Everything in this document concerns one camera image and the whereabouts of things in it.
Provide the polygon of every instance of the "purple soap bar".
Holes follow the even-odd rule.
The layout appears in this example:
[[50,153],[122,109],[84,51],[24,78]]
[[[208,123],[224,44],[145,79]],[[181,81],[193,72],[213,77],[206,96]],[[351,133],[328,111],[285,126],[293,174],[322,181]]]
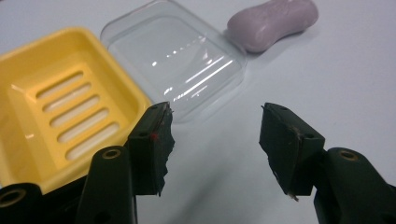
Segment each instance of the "purple soap bar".
[[318,20],[311,0],[271,0],[246,8],[228,21],[228,33],[249,52],[263,52],[275,42],[301,32]]

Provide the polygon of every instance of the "white surface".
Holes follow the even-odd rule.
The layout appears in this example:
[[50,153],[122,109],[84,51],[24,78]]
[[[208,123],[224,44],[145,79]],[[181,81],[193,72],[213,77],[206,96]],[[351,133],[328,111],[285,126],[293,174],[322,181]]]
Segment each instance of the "white surface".
[[[147,2],[0,1],[0,53],[66,26],[99,36]],[[178,2],[221,31],[236,11],[262,3]],[[293,110],[326,137],[326,149],[359,151],[396,184],[396,1],[316,3],[313,27],[249,57],[244,89],[230,103],[174,126],[163,196],[138,197],[139,223],[318,223],[313,197],[285,196],[258,144],[265,102]]]

